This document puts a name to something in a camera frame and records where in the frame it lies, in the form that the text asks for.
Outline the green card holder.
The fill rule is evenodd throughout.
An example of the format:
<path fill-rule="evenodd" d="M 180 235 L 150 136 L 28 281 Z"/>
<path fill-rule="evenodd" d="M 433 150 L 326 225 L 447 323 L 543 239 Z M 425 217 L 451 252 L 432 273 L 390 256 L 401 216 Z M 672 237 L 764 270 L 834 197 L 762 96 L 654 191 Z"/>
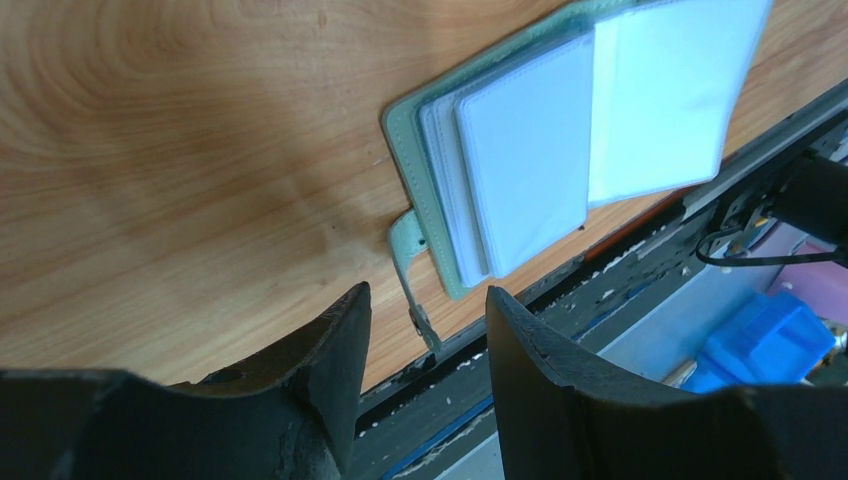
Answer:
<path fill-rule="evenodd" d="M 459 300 L 593 208 L 713 179 L 772 7 L 575 2 L 389 105 L 400 281 L 427 251 Z"/>

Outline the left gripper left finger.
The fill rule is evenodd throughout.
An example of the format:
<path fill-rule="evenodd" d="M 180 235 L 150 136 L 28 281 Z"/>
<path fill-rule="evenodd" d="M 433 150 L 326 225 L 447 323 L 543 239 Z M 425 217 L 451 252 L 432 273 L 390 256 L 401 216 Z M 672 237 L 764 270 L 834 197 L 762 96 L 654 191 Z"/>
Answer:
<path fill-rule="evenodd" d="M 197 383 L 118 369 L 5 369 L 5 479 L 340 479 L 350 467 L 371 290 Z"/>

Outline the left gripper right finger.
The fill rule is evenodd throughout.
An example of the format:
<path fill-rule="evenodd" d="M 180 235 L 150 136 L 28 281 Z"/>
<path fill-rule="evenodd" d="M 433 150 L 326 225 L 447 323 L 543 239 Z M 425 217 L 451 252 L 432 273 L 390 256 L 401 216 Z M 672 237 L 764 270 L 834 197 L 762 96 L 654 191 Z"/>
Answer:
<path fill-rule="evenodd" d="M 508 479 L 843 479 L 843 387 L 699 395 L 575 344 L 491 287 L 485 317 Z"/>

